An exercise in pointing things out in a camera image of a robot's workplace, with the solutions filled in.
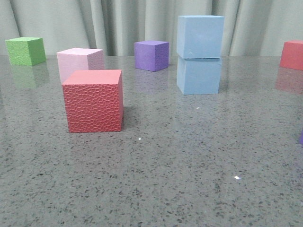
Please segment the light blue foam cube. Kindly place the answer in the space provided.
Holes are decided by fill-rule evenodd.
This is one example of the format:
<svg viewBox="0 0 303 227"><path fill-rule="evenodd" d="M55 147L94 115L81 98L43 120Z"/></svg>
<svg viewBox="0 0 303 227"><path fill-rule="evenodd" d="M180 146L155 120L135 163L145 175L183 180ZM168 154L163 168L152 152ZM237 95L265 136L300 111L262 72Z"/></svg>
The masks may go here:
<svg viewBox="0 0 303 227"><path fill-rule="evenodd" d="M219 58L224 19L213 15L179 16L177 54L183 59Z"/></svg>
<svg viewBox="0 0 303 227"><path fill-rule="evenodd" d="M221 58L183 59L178 57L177 86L184 95L217 94Z"/></svg>

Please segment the purple foam cube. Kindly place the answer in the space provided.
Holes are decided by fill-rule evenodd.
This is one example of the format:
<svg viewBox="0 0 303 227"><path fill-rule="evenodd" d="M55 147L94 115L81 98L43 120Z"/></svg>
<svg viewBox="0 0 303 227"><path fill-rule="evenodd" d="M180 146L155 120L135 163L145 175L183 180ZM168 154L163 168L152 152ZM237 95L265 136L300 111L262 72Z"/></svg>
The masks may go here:
<svg viewBox="0 0 303 227"><path fill-rule="evenodd" d="M134 43L134 63L137 69L159 71L169 66L169 42L141 41Z"/></svg>

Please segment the red textured foam cube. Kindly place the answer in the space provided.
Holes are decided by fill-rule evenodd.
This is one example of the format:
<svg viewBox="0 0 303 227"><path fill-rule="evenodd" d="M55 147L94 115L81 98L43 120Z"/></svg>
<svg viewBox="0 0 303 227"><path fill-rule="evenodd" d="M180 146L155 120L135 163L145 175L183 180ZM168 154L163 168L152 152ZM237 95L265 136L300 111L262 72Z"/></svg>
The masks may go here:
<svg viewBox="0 0 303 227"><path fill-rule="evenodd" d="M121 70L77 70L62 90L70 133L121 131Z"/></svg>

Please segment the pink foam cube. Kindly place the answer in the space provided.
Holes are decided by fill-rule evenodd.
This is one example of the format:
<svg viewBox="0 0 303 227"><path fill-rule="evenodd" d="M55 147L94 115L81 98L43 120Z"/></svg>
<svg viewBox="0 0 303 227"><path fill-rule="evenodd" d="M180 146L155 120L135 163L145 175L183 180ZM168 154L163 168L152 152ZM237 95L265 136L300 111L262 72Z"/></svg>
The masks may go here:
<svg viewBox="0 0 303 227"><path fill-rule="evenodd" d="M104 70L102 49L71 48L57 53L61 83L76 70Z"/></svg>

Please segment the grey-green curtain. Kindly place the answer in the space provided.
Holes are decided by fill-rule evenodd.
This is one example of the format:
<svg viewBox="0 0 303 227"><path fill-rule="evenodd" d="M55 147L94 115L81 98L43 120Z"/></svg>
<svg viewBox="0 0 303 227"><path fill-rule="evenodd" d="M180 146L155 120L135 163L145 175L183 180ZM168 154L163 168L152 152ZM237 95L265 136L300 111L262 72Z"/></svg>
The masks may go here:
<svg viewBox="0 0 303 227"><path fill-rule="evenodd" d="M41 37L48 55L81 47L130 56L144 40L167 41L175 55L180 15L223 16L223 56L279 56L303 37L300 0L3 0L0 52L7 39Z"/></svg>

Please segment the green foam cube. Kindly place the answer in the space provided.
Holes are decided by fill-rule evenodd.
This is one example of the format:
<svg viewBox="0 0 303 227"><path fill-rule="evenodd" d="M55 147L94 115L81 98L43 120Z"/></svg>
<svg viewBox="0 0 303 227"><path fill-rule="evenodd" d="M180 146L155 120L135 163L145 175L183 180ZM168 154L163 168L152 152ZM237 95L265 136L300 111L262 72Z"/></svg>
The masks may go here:
<svg viewBox="0 0 303 227"><path fill-rule="evenodd" d="M19 37L5 41L11 65L33 66L46 61L43 39Z"/></svg>

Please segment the red foam cube far right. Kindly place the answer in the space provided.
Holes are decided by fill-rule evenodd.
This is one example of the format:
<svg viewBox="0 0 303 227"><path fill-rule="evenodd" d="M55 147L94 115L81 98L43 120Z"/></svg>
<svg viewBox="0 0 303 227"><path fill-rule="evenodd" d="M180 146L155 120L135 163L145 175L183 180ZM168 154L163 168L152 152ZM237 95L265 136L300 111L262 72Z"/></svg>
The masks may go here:
<svg viewBox="0 0 303 227"><path fill-rule="evenodd" d="M303 70L303 41L291 40L284 43L280 67Z"/></svg>

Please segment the purple cube at right edge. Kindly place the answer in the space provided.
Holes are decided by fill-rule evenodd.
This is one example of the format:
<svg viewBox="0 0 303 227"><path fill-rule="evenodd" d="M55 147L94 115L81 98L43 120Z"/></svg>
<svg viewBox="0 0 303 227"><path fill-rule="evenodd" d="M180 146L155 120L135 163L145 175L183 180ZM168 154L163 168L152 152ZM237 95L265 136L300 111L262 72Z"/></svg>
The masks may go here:
<svg viewBox="0 0 303 227"><path fill-rule="evenodd" d="M303 130L302 130L300 138L299 138L299 143L303 144Z"/></svg>

